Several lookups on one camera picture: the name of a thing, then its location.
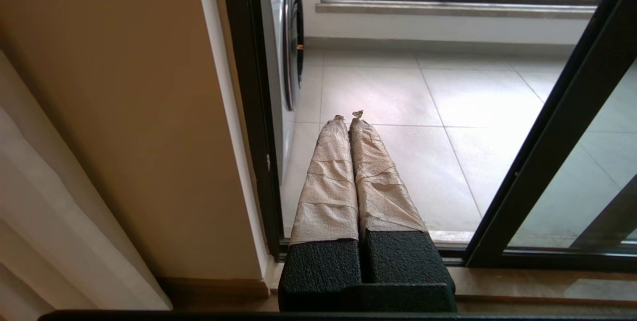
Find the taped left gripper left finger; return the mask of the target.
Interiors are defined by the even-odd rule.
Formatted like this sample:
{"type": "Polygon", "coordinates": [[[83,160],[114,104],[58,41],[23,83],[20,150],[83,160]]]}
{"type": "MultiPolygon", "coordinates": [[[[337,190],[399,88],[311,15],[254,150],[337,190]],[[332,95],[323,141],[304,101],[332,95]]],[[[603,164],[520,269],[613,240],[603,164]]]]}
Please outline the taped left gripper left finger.
{"type": "Polygon", "coordinates": [[[278,283],[281,312],[334,312],[362,283],[359,206],[344,117],[321,129],[294,217],[278,283]]]}

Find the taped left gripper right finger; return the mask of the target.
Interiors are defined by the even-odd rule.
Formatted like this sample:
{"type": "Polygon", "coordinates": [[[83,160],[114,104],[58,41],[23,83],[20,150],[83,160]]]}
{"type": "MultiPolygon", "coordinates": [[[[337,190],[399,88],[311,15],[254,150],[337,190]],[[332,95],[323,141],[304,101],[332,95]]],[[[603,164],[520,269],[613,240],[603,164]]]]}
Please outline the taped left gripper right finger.
{"type": "Polygon", "coordinates": [[[371,283],[455,282],[376,128],[353,112],[352,147],[364,280],[371,283]]]}

